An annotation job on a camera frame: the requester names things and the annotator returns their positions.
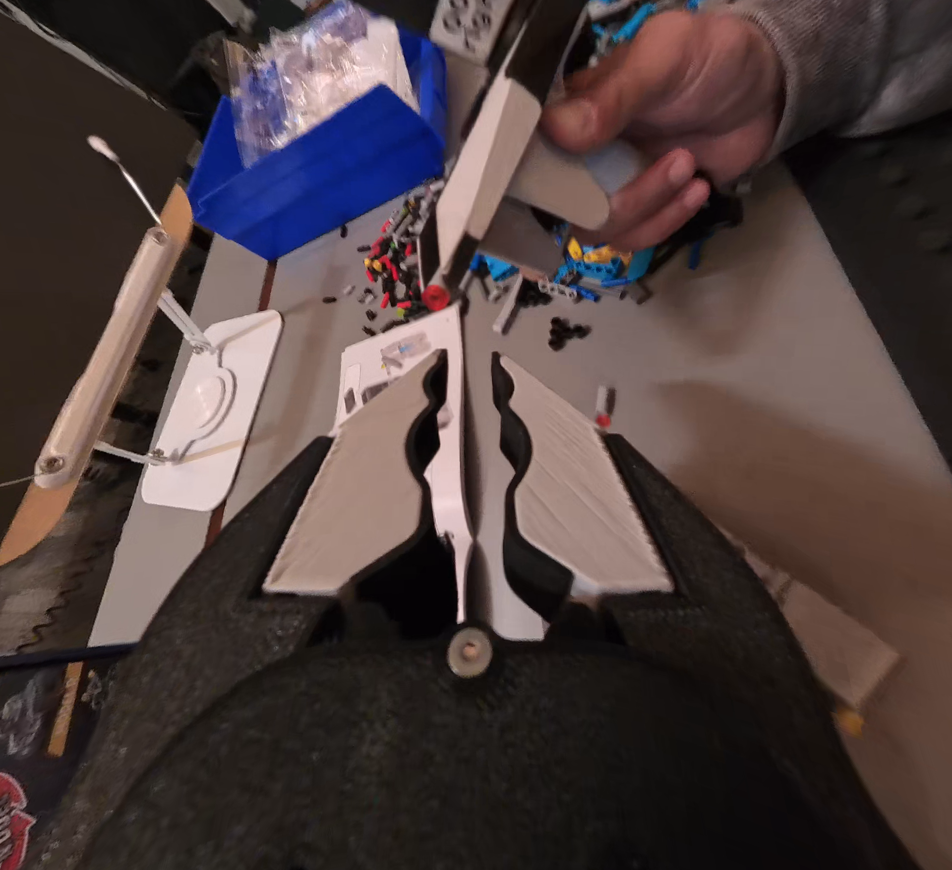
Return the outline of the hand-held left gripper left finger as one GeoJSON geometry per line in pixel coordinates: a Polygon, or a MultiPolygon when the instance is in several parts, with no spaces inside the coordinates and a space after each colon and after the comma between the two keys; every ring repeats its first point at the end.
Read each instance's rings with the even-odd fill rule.
{"type": "Polygon", "coordinates": [[[339,427],[263,590],[332,595],[403,555],[424,553],[424,581],[448,582],[448,548],[434,527],[424,471],[439,448],[447,351],[431,350],[339,427]]]}

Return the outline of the white desk stand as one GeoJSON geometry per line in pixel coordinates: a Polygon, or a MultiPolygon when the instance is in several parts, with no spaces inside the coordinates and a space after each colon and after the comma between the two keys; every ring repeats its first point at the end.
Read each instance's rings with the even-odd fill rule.
{"type": "Polygon", "coordinates": [[[200,329],[168,287],[177,243],[145,192],[98,135],[89,146],[121,172],[153,226],[144,234],[87,368],[77,377],[34,464],[32,482],[60,489],[93,452],[144,468],[142,500],[211,511],[227,497],[282,334],[276,309],[229,318],[200,329]],[[148,452],[106,443],[102,429],[156,313],[181,332],[189,358],[148,452]]]}

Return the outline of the building instruction booklet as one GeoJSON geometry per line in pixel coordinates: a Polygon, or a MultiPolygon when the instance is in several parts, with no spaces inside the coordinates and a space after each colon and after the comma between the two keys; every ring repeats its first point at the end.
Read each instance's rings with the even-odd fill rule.
{"type": "Polygon", "coordinates": [[[339,395],[331,435],[365,405],[369,387],[395,382],[432,350],[447,353],[447,392],[437,413],[439,448],[426,468],[434,526],[452,547],[457,573],[457,619],[466,618],[466,573],[474,545],[465,484],[465,348],[460,303],[387,332],[377,330],[339,356],[339,395]]]}

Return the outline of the clear plastic bags bundle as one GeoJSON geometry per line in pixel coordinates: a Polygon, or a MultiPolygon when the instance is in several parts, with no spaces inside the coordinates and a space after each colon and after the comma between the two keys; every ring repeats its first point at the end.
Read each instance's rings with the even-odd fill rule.
{"type": "Polygon", "coordinates": [[[224,42],[232,127],[244,167],[286,146],[376,87],[419,111],[398,27],[337,0],[252,50],[224,42]]]}

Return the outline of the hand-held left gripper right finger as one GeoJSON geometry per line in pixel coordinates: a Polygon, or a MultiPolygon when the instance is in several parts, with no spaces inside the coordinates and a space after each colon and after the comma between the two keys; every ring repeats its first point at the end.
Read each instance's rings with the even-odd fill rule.
{"type": "Polygon", "coordinates": [[[674,579],[605,435],[510,356],[492,353],[503,493],[503,571],[545,623],[569,600],[670,594],[674,579]]]}

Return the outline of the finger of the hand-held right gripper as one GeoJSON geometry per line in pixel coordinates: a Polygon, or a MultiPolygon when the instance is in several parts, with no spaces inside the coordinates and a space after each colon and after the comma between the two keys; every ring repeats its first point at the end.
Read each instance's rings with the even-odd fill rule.
{"type": "Polygon", "coordinates": [[[529,206],[505,198],[478,243],[478,253],[550,277],[560,266],[560,245],[529,206]]]}
{"type": "Polygon", "coordinates": [[[507,193],[540,119],[540,101],[518,80],[492,80],[448,180],[437,200],[437,274],[447,290],[457,290],[507,193]]]}

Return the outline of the grey desk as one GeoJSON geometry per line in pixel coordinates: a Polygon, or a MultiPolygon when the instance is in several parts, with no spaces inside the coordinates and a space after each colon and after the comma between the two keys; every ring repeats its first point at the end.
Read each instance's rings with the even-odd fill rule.
{"type": "MultiPolygon", "coordinates": [[[[223,513],[135,497],[89,645],[140,637],[160,602],[229,521],[336,416],[339,355],[363,339],[348,284],[355,245],[381,206],[268,266],[215,237],[192,318],[200,326],[273,308],[279,339],[223,513]]],[[[521,311],[495,337],[495,305],[469,290],[463,319],[468,506],[478,540],[471,610],[510,639],[542,624],[510,590],[502,561],[511,474],[492,403],[498,350],[590,416],[616,389],[623,434],[705,514],[760,560],[839,605],[900,653],[863,711],[849,752],[879,808],[923,868],[950,868],[950,471],[782,164],[757,182],[744,226],[713,238],[697,271],[682,261],[652,298],[581,303],[592,326],[547,347],[558,305],[521,311]]]]}

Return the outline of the person's right hand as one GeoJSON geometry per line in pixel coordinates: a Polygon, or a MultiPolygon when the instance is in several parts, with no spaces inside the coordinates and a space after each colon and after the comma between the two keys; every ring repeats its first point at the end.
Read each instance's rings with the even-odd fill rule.
{"type": "Polygon", "coordinates": [[[647,166],[610,196],[607,221],[578,238],[621,251],[657,245],[692,219],[711,188],[753,169],[784,103],[779,56],[728,11],[665,11],[595,67],[566,80],[542,113],[560,148],[587,155],[626,138],[647,166]]]}

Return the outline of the pile of blue yellow pieces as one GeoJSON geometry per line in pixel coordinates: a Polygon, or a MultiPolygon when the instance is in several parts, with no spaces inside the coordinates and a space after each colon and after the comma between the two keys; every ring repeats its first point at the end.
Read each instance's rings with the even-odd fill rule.
{"type": "MultiPolygon", "coordinates": [[[[576,71],[592,67],[616,46],[629,42],[642,29],[644,22],[663,9],[687,9],[695,12],[707,0],[621,0],[613,9],[602,9],[589,17],[579,35],[568,45],[566,63],[557,72],[565,79],[576,71]]],[[[702,245],[721,229],[731,229],[742,222],[742,196],[732,192],[711,188],[699,213],[681,229],[657,247],[640,251],[618,251],[608,243],[581,243],[569,235],[569,224],[542,209],[534,209],[534,217],[542,229],[558,240],[561,264],[547,277],[552,287],[568,285],[571,300],[599,300],[600,292],[631,284],[642,285],[644,279],[661,269],[682,247],[689,247],[689,268],[700,263],[702,245]]]]}

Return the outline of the dark flat panel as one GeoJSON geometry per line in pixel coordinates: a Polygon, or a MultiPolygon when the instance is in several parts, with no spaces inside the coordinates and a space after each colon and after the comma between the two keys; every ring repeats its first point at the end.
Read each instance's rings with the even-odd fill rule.
{"type": "Polygon", "coordinates": [[[64,513],[192,227],[194,129],[2,16],[2,563],[64,513]]]}

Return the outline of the black dimpled chair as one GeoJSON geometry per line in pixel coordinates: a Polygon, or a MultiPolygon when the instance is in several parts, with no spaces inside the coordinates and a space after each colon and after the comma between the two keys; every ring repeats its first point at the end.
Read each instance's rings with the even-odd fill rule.
{"type": "Polygon", "coordinates": [[[950,113],[784,155],[950,464],[950,113]]]}

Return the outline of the blue plastic bin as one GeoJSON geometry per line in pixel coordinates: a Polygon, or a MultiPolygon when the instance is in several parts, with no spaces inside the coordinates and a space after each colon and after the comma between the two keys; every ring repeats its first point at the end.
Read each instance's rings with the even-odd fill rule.
{"type": "Polygon", "coordinates": [[[445,53],[405,29],[398,38],[418,111],[377,85],[250,167],[223,95],[187,185],[194,222],[274,261],[440,174],[445,53]]]}

